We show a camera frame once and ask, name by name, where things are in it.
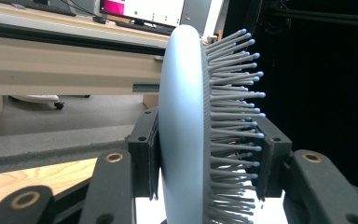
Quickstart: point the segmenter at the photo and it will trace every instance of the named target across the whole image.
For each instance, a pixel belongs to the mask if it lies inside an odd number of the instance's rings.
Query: black cable
[[[70,2],[73,3],[73,4],[75,4],[77,7],[80,7],[80,8],[82,9],[82,11],[87,12],[87,13],[89,13],[89,14],[91,14],[91,15],[97,16],[97,15],[95,15],[94,13],[91,13],[91,12],[87,11],[85,8],[83,8],[83,7],[80,6],[78,3],[74,2],[73,0],[68,0],[68,1],[70,1]]]
[[[260,0],[260,4],[259,4],[259,7],[258,7],[258,12],[257,12],[257,17],[256,17],[256,19],[255,19],[255,23],[254,23],[254,27],[253,27],[253,29],[252,29],[251,35],[253,35],[254,32],[255,32],[255,27],[256,27],[257,24],[258,24],[258,19],[259,19],[259,17],[260,17],[261,7],[262,7],[262,6],[263,6],[263,0]]]
[[[279,1],[278,2],[278,4],[280,4],[279,7],[280,8],[284,7],[286,9],[289,9],[284,2],[289,2],[289,1],[283,1],[283,0]],[[264,32],[266,32],[269,35],[281,35],[284,32],[284,30],[286,30],[286,32],[283,34],[279,42],[275,45],[274,50],[272,51],[272,66],[275,67],[276,65],[275,58],[276,58],[277,51],[280,45],[283,43],[284,39],[289,34],[290,28],[292,27],[292,19],[286,18],[283,24],[278,26],[272,25],[270,22],[267,22],[267,26],[268,27],[264,27]]]
[[[95,15],[94,13],[91,13],[91,12],[87,11],[86,9],[84,9],[84,8],[82,8],[82,7],[74,7],[74,6],[69,5],[67,2],[64,2],[63,0],[60,0],[60,1],[62,1],[64,4],[66,4],[66,5],[69,6],[69,7],[72,7],[72,8],[75,8],[75,9],[77,9],[77,10],[80,10],[80,11],[83,11],[83,12],[86,12],[86,13],[89,13],[90,15],[93,15],[93,16],[97,16],[97,15]]]

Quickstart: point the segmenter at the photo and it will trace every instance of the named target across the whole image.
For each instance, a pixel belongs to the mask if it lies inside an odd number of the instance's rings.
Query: hairbrush bristle
[[[264,118],[260,109],[247,101],[265,97],[264,92],[249,91],[244,86],[253,85],[264,74],[248,73],[244,69],[256,68],[254,59],[258,53],[237,52],[254,44],[245,30],[230,35],[203,49],[205,60],[204,75],[208,76],[207,102],[211,111],[211,143],[209,149],[209,205],[207,223],[253,223],[251,216],[255,208],[254,199],[245,198],[246,190],[255,190],[250,180],[257,174],[248,174],[245,168],[260,166],[258,161],[250,160],[252,152],[262,150],[256,146],[256,138],[263,138],[252,120]]]

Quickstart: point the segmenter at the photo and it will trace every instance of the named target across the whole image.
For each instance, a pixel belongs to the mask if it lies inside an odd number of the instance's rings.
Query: monitor screen
[[[101,0],[103,14],[175,27],[185,0]]]

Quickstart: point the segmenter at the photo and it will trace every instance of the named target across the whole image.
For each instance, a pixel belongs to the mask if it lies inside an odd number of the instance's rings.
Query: brass insert
[[[106,160],[108,162],[117,162],[117,161],[121,161],[122,159],[123,159],[123,154],[117,152],[106,156]]]
[[[322,162],[322,157],[313,153],[304,153],[302,154],[302,158],[310,162]]]
[[[23,199],[24,197],[27,197],[27,196],[32,196],[32,197],[30,200],[27,200],[26,202],[20,202],[21,199]],[[28,191],[28,192],[22,193],[21,195],[14,198],[10,204],[10,207],[12,209],[26,208],[26,207],[31,206],[32,204],[36,203],[39,198],[40,198],[39,192]]]

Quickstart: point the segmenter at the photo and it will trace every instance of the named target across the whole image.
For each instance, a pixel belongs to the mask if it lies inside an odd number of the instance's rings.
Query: wooden table surface
[[[8,194],[33,185],[49,186],[53,194],[89,178],[97,159],[72,161],[0,174],[0,201]]]

